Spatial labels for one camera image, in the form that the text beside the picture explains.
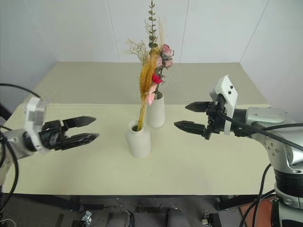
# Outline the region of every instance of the green leaf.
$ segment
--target green leaf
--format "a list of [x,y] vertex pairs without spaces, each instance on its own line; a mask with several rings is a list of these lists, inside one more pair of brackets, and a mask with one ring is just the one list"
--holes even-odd
[[154,41],[156,39],[156,37],[150,35],[150,40]]
[[155,73],[156,73],[157,75],[159,75],[159,72],[160,72],[160,67],[157,67],[156,70],[155,70]]

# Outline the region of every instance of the gray floor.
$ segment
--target gray floor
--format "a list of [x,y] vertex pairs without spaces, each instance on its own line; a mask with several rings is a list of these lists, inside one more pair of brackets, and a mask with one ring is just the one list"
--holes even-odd
[[0,116],[0,125],[4,125],[5,122],[6,122],[6,120]]
[[[96,199],[96,197],[82,197],[82,203],[104,204],[113,206],[104,210],[91,211],[91,227],[105,227],[108,214],[119,210],[130,210],[138,206],[179,208],[187,217],[191,227],[202,227],[201,218],[205,213],[217,213],[216,198],[206,196],[189,196],[177,198],[138,198],[122,197],[110,199]],[[6,206],[5,218],[13,219],[18,227],[57,227],[56,222],[60,214],[64,214],[61,227],[71,227],[73,220],[80,220],[83,213],[61,210],[60,208],[34,203],[20,198],[12,198]],[[221,211],[222,227],[238,226],[241,214],[238,209]],[[135,213],[136,227],[165,227],[165,214]]]

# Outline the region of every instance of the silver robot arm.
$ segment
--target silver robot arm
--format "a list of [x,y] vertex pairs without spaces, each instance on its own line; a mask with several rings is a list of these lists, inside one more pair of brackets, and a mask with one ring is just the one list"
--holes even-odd
[[36,152],[47,153],[52,149],[66,150],[92,142],[98,134],[82,133],[68,137],[65,135],[69,128],[86,126],[96,119],[93,117],[76,117],[63,120],[44,122],[46,101],[33,97],[25,107],[24,129],[2,132],[0,135],[0,157],[4,158],[0,166],[0,187],[4,184],[14,159],[8,144],[16,159],[25,158]]
[[[175,125],[207,140],[212,133],[219,134],[223,131],[224,134],[234,132],[236,136],[249,137],[261,143],[276,175],[275,191],[278,200],[273,202],[273,226],[303,226],[303,128],[283,128],[283,125],[296,123],[283,110],[258,107],[236,109],[238,93],[228,76],[218,81],[210,96],[213,100],[211,102],[194,102],[186,106],[186,109],[194,112],[206,112],[206,126],[189,121],[176,122]],[[228,117],[241,124],[228,121]],[[294,148],[270,136],[248,130],[245,125],[266,130],[270,136],[291,141],[301,148]]]

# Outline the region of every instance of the table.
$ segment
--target table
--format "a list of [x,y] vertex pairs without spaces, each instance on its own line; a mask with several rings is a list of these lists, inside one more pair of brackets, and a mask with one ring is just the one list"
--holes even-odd
[[[24,105],[7,122],[21,128]],[[100,133],[92,143],[66,151],[34,154],[19,161],[20,177],[15,193],[51,195],[228,195],[257,194],[266,150],[258,142],[233,135],[213,134],[210,140],[185,133],[174,122],[191,120],[207,123],[204,113],[184,105],[166,105],[166,123],[150,129],[152,151],[143,159],[128,151],[125,131],[138,117],[139,105],[51,104],[46,121],[76,116],[94,116],[89,126],[71,129],[70,135]],[[4,191],[14,177],[11,168]],[[271,169],[264,191],[273,189]]]
[[[34,91],[53,103],[140,104],[139,63],[58,62]],[[237,104],[266,104],[266,99],[239,63],[174,63],[164,71],[160,91],[166,104],[211,100],[219,78],[229,75],[238,91]]]

